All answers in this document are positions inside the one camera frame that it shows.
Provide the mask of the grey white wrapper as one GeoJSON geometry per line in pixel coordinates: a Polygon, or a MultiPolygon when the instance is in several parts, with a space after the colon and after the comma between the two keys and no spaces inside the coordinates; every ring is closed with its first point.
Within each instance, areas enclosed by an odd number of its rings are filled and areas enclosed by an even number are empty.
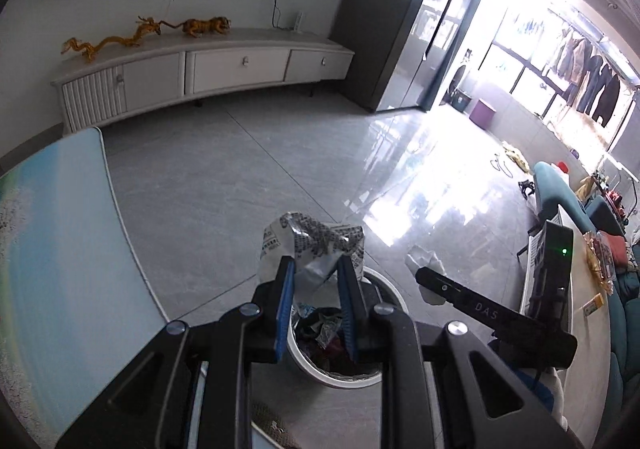
{"type": "Polygon", "coordinates": [[[265,227],[257,276],[260,283],[276,279],[283,256],[295,261],[294,301],[314,307],[338,303],[337,261],[348,256],[363,277],[364,232],[353,224],[323,224],[309,215],[288,212],[265,227]]]}

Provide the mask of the white round trash bin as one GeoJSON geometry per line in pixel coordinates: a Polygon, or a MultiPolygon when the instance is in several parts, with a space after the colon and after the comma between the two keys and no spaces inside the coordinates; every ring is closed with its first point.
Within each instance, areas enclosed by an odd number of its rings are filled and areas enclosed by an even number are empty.
{"type": "Polygon", "coordinates": [[[340,307],[298,304],[288,327],[288,353],[311,380],[333,388],[360,389],[382,380],[381,363],[355,342],[355,327],[340,307]]]}

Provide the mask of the landscape print table mat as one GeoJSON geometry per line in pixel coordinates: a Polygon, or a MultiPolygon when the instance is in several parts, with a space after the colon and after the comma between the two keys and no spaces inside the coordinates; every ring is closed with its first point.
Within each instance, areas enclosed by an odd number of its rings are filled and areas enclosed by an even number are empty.
{"type": "Polygon", "coordinates": [[[1,178],[1,392],[52,448],[166,325],[122,221],[101,131],[1,178]]]}

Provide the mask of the purple storage box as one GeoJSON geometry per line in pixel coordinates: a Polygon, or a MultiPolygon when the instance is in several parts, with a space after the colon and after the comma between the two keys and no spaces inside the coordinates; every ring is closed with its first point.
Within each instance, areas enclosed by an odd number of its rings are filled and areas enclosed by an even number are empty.
{"type": "Polygon", "coordinates": [[[479,128],[487,130],[496,115],[496,109],[487,101],[477,99],[470,112],[469,119],[479,128]]]}

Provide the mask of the white TV cabinet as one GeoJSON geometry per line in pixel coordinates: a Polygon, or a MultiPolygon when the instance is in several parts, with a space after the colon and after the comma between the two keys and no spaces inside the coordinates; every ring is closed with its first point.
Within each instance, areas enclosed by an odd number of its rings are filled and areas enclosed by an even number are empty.
{"type": "Polygon", "coordinates": [[[73,134],[218,94],[342,80],[354,55],[329,39],[280,30],[154,35],[139,48],[107,48],[91,63],[65,60],[51,85],[73,134]]]}

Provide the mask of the golden tiger figurine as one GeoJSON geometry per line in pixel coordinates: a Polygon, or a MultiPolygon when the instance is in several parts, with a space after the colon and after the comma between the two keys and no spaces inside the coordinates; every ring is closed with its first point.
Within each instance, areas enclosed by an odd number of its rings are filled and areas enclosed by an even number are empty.
{"type": "Polygon", "coordinates": [[[230,31],[231,21],[224,16],[214,16],[209,20],[187,19],[178,24],[162,21],[160,25],[168,26],[172,30],[180,30],[183,34],[198,38],[204,34],[227,34],[230,31]]]}

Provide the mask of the golden dragon figurine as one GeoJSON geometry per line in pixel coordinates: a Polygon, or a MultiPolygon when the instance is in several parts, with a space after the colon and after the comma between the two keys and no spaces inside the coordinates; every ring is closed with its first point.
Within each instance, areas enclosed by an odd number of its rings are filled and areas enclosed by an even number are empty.
{"type": "Polygon", "coordinates": [[[153,18],[138,17],[137,29],[130,37],[107,36],[98,44],[93,45],[90,42],[81,42],[75,37],[67,39],[63,42],[61,53],[65,54],[69,51],[77,52],[85,59],[87,63],[94,61],[99,52],[107,45],[120,45],[125,48],[137,48],[142,45],[145,36],[151,34],[162,34],[160,24],[153,18]]]}

